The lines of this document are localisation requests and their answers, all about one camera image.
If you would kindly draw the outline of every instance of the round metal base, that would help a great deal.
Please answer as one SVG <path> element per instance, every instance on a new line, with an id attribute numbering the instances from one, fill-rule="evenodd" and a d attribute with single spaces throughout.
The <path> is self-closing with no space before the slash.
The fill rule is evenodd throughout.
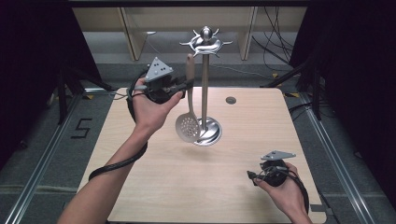
<path id="1" fill-rule="evenodd" d="M 221 137 L 222 129 L 220 124 L 210 117 L 206 117 L 206 130 L 202 129 L 202 118 L 197 118 L 201 125 L 201 137 L 194 142 L 195 145 L 201 147 L 212 146 L 217 143 Z"/>

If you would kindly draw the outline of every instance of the metal rail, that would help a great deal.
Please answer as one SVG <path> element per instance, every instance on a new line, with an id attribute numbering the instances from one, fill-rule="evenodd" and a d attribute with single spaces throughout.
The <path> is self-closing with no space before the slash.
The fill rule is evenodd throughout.
<path id="1" fill-rule="evenodd" d="M 309 103 L 308 96 L 306 93 L 302 92 L 301 100 L 304 104 Z M 350 202 L 352 203 L 355 212 L 361 221 L 361 223 L 372 224 L 376 223 L 374 216 L 371 214 L 366 201 L 361 196 L 358 188 L 356 187 L 355 183 L 353 182 L 352 178 L 347 171 L 341 157 L 338 155 L 337 150 L 335 149 L 334 145 L 332 144 L 332 140 L 330 139 L 329 135 L 327 134 L 322 122 L 316 119 L 316 116 L 312 109 L 307 110 L 308 117 L 311 120 L 312 125 L 315 128 L 315 131 L 318 134 L 320 142 L 322 143 L 327 156 L 334 167 L 335 172 L 343 186 L 347 197 L 349 198 Z"/>
<path id="2" fill-rule="evenodd" d="M 32 175 L 30 176 L 28 182 L 24 186 L 20 197 L 18 200 L 15 202 L 14 206 L 12 207 L 10 213 L 8 214 L 7 217 L 7 224 L 15 224 L 15 223 L 20 223 L 21 219 L 26 212 L 27 207 L 29 206 L 30 201 L 32 201 L 32 198 L 35 194 L 35 190 L 38 186 L 38 183 L 40 182 L 42 176 L 47 170 L 47 167 L 50 164 L 50 161 L 56 151 L 56 149 L 59 146 L 60 141 L 62 140 L 62 137 L 64 135 L 64 131 L 69 124 L 70 118 L 73 114 L 73 111 L 77 107 L 77 104 L 79 100 L 81 99 L 81 95 L 76 94 L 72 101 L 70 102 L 70 105 L 68 107 L 68 114 L 67 117 L 64 119 L 64 122 L 58 125 L 56 128 L 53 136 L 51 137 L 49 144 L 47 145 L 43 155 L 40 158 L 40 161 L 38 162 L 37 166 L 35 167 Z"/>

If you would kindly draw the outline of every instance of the metal stand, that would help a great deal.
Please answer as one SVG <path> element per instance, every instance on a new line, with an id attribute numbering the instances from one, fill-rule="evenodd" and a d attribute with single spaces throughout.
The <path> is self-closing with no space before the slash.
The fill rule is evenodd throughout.
<path id="1" fill-rule="evenodd" d="M 214 54 L 219 57 L 218 51 L 223 45 L 231 44 L 233 42 L 221 42 L 216 34 L 219 29 L 213 33 L 212 30 L 205 26 L 200 34 L 195 31 L 195 37 L 189 43 L 180 43 L 180 45 L 188 45 L 195 52 L 194 57 L 202 54 L 202 116 L 198 118 L 201 125 L 202 134 L 194 144 L 198 146 L 210 146 L 215 144 L 221 136 L 221 126 L 219 123 L 207 116 L 207 94 L 208 94 L 208 80 L 209 80 L 209 54 Z"/>

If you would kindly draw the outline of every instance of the hand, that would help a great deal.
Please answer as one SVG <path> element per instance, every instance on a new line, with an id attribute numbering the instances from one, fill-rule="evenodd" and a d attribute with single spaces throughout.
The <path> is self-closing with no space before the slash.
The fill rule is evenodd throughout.
<path id="1" fill-rule="evenodd" d="M 286 166 L 295 174 L 298 174 L 295 166 L 288 162 L 286 162 Z M 285 182 L 278 187 L 272 187 L 261 179 L 254 179 L 254 181 L 260 188 L 267 191 L 276 207 L 285 213 L 293 223 L 312 223 L 305 212 L 303 194 L 290 177 L 287 177 Z"/>
<path id="2" fill-rule="evenodd" d="M 144 84 L 145 79 L 139 78 L 135 85 L 141 86 Z M 134 95 L 140 93 L 143 92 L 134 91 Z M 134 96 L 133 103 L 136 118 L 135 128 L 139 130 L 139 132 L 146 131 L 148 135 L 154 134 L 163 126 L 169 111 L 178 104 L 182 95 L 182 92 L 178 92 L 173 95 L 169 101 L 161 105 L 150 101 L 150 99 L 144 94 Z"/>

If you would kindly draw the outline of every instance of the forearm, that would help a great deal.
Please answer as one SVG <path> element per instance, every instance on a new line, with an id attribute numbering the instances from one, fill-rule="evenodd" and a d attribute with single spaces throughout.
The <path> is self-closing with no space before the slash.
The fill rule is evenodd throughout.
<path id="1" fill-rule="evenodd" d="M 295 215 L 288 215 L 291 223 L 295 224 L 312 224 L 311 218 L 307 213 L 302 212 Z"/>
<path id="2" fill-rule="evenodd" d="M 150 133 L 134 130 L 106 165 L 134 156 L 149 140 Z M 58 223 L 104 223 L 119 197 L 133 164 L 100 174 L 89 181 L 65 208 Z"/>

